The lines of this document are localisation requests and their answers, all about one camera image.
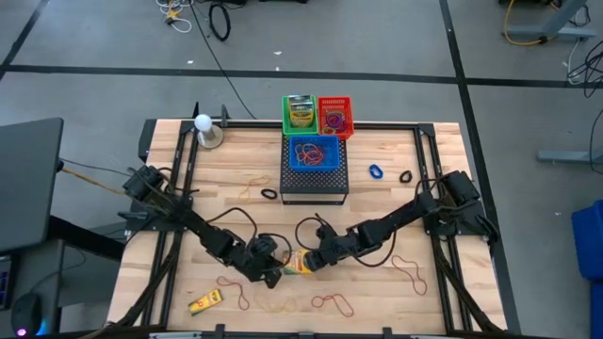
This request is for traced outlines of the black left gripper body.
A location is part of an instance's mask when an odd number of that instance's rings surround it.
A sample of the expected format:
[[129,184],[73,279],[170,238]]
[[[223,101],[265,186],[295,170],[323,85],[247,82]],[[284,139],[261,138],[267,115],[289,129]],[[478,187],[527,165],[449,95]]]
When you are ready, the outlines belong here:
[[260,234],[248,244],[241,244],[235,250],[235,269],[250,282],[264,282],[267,287],[275,287],[282,278],[283,263],[273,252],[278,248],[271,234]]

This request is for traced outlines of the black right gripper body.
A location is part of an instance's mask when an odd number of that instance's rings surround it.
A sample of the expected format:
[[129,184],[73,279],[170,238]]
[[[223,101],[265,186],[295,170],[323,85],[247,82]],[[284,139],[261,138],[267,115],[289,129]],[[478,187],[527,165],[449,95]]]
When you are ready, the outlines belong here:
[[359,235],[349,228],[344,234],[338,234],[333,227],[322,225],[316,230],[319,245],[315,251],[317,258],[308,258],[310,266],[334,266],[340,260],[358,255],[364,248]]

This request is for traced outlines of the blue plastic basket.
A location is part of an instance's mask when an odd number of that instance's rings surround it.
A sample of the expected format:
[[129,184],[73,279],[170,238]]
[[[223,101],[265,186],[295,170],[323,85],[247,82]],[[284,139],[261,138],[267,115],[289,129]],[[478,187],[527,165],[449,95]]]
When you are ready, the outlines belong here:
[[293,136],[288,143],[289,167],[294,171],[333,171],[339,168],[338,137]]

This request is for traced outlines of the green plastic basket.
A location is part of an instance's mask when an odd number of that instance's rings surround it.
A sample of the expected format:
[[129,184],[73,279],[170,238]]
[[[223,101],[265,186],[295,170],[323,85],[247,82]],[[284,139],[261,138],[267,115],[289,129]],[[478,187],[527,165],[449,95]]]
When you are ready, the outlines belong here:
[[293,128],[289,123],[289,107],[287,103],[287,97],[284,96],[282,98],[282,118],[283,118],[283,133],[286,136],[294,136],[294,135],[316,135],[318,133],[318,113],[317,113],[317,103],[316,97],[314,96],[315,101],[315,120],[314,123],[307,128]]

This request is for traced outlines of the red plastic basket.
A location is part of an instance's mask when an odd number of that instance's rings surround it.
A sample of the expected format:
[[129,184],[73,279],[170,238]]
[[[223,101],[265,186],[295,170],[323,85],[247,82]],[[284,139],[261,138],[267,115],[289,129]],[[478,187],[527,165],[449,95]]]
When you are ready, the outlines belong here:
[[330,111],[341,111],[345,114],[345,128],[339,129],[336,135],[341,140],[349,139],[354,133],[354,119],[352,113],[351,97],[335,96],[335,97],[319,97],[318,98],[318,132],[326,125],[326,115]]

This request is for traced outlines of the grey desk foot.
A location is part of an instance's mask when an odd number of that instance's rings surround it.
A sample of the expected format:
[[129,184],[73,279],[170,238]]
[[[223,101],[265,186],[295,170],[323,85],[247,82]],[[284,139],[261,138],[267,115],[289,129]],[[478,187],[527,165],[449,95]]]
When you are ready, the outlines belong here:
[[584,151],[538,151],[536,157],[541,162],[603,164],[603,153]]

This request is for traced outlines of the grey desk leg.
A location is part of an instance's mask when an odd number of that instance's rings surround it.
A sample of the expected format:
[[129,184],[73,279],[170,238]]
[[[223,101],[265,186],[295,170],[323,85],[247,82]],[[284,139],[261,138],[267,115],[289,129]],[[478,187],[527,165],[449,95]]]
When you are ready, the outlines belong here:
[[562,6],[545,23],[540,25],[509,25],[515,0],[511,0],[505,13],[502,35],[516,45],[544,44],[553,38],[588,40],[597,33],[586,27],[568,26],[569,21],[583,8],[588,0],[562,0]]

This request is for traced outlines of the yellow rubber band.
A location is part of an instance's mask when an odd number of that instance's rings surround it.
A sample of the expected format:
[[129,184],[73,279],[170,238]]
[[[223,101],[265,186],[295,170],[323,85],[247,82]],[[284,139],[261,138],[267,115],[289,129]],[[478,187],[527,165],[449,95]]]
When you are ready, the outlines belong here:
[[297,310],[297,302],[294,299],[286,299],[280,304],[272,304],[267,296],[255,294],[253,300],[260,309],[269,314],[293,313]]
[[245,188],[239,193],[237,199],[241,202],[246,202],[251,197],[250,190],[252,186],[266,185],[270,182],[270,180],[271,178],[268,175],[262,175],[250,179]]

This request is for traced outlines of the black perforated metal shelf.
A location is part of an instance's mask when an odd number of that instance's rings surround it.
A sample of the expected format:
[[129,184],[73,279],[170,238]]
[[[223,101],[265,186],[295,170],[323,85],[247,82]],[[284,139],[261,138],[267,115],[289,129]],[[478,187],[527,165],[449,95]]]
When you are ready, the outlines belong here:
[[339,168],[297,172],[289,167],[288,140],[282,136],[279,193],[283,204],[342,205],[350,193],[347,144],[339,139]]

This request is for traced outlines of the small yellow crayon box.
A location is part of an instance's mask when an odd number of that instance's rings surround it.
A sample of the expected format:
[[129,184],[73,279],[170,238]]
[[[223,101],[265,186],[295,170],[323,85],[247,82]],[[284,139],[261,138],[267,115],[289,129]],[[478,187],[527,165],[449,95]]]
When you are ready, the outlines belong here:
[[193,300],[188,306],[188,312],[191,315],[200,314],[222,302],[222,295],[219,289],[213,289],[209,293]]

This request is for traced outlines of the white bulb lamp wooden base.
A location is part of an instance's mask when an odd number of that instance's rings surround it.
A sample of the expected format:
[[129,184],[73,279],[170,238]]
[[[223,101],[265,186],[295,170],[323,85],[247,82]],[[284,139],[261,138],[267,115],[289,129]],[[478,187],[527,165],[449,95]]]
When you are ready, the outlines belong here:
[[218,148],[224,139],[223,131],[214,125],[211,118],[200,114],[194,119],[198,143],[206,149]]

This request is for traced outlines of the black computer mouse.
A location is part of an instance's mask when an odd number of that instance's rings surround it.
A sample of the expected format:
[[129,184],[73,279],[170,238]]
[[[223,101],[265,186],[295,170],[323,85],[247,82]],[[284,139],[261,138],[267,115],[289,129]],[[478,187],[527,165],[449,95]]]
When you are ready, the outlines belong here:
[[35,336],[41,329],[41,297],[33,292],[20,296],[13,305],[10,320],[17,337]]

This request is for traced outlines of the blue storage bin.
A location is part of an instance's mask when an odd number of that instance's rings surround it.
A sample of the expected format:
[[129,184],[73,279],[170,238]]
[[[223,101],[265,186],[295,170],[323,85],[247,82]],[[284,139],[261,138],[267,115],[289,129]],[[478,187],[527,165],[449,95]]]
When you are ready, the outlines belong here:
[[591,283],[591,339],[603,339],[603,282]]
[[571,217],[579,271],[590,281],[603,281],[603,200]]

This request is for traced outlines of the black device with lights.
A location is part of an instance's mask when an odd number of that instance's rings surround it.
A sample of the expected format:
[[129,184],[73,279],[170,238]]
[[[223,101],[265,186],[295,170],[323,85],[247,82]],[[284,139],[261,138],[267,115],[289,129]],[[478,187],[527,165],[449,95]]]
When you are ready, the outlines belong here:
[[12,297],[12,260],[9,255],[0,256],[0,310],[9,308]]

